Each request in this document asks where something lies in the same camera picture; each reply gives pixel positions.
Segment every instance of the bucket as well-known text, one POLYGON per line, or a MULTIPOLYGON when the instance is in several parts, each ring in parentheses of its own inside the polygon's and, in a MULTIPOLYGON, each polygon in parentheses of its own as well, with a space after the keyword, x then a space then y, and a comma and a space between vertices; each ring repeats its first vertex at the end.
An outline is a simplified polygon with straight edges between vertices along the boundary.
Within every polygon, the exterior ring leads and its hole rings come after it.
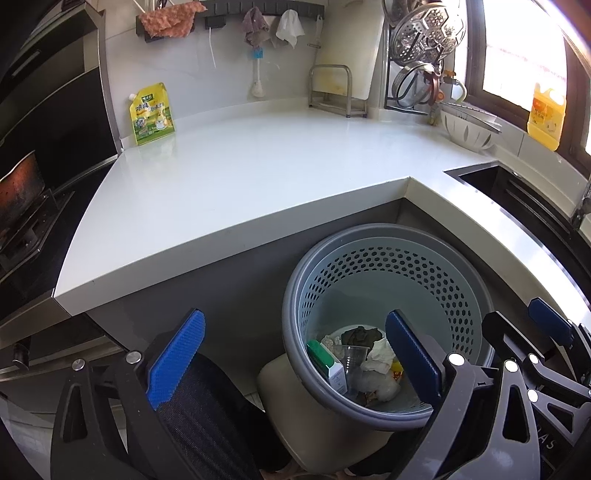
POLYGON ((372 408, 356 404, 318 373, 306 342, 358 325, 383 331, 396 309, 446 353, 491 365, 494 351, 481 330, 482 318, 493 310, 484 282, 450 245, 413 228, 373 223, 326 238, 299 262, 283 301, 285 350, 305 388, 326 408, 375 430, 423 427, 433 408, 404 375, 391 401, 372 408))

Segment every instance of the gray trash can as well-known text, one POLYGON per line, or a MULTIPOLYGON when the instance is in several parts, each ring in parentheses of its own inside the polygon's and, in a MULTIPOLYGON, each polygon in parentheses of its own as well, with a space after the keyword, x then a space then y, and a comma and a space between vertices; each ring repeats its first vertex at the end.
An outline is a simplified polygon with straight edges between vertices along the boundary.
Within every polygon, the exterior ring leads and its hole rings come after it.
POLYGON ((295 268, 283 302, 285 350, 305 388, 326 408, 375 430, 422 427, 433 409, 404 375, 393 400, 374 409, 354 403, 317 372, 306 342, 347 326, 384 330, 395 309, 447 353, 490 366, 494 351, 482 338, 481 323, 493 307, 484 282, 456 250, 413 228, 373 223, 322 240, 295 268))

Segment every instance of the kitchen countertop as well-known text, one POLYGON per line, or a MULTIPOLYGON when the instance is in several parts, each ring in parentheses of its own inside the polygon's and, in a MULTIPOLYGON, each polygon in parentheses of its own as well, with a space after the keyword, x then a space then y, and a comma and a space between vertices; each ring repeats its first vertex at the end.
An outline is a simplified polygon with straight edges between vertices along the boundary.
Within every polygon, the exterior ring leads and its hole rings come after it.
POLYGON ((347 120, 290 105, 205 112, 177 121, 174 135, 126 150, 76 231, 56 300, 75 315, 406 197, 524 302, 540 296, 591 327, 586 303, 546 250, 488 197, 445 173, 493 158, 413 122, 347 120))

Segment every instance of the seasoning pouch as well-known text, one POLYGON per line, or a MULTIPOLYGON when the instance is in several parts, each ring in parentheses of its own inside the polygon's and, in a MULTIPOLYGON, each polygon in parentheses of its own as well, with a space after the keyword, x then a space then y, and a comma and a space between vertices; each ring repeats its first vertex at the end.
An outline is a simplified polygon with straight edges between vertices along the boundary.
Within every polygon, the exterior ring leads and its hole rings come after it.
POLYGON ((168 93, 162 82, 141 89, 132 101, 129 113, 138 145, 174 132, 168 93))

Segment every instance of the cutting board holder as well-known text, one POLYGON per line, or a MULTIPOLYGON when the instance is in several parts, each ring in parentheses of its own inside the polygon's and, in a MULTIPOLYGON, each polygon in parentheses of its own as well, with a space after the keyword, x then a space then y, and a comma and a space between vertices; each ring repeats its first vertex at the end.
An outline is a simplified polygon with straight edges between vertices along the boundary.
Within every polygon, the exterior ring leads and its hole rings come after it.
POLYGON ((347 65, 329 65, 318 64, 310 69, 308 75, 308 106, 310 108, 317 108, 326 112, 338 113, 347 118, 352 116, 362 116, 367 118, 368 106, 367 100, 360 100, 353 98, 353 74, 347 65), (314 90, 314 71, 316 69, 343 69, 347 73, 347 95, 337 95, 335 93, 319 92, 314 90), (317 96, 314 94, 322 94, 322 100, 315 100, 317 96), (345 107, 342 107, 343 102, 331 102, 331 99, 338 98, 344 100, 345 107))
MULTIPOLYGON (((290 0, 207 0, 204 2, 207 7, 205 12, 196 13, 197 17, 205 18, 205 28, 222 28, 226 25, 227 15, 246 15, 253 7, 258 7, 263 15, 283 15, 287 10, 295 10, 299 17, 313 18, 318 16, 324 18, 324 5, 309 2, 290 0)), ((135 17, 135 33, 143 37, 146 43, 160 40, 165 37, 150 37, 139 17, 135 17)))

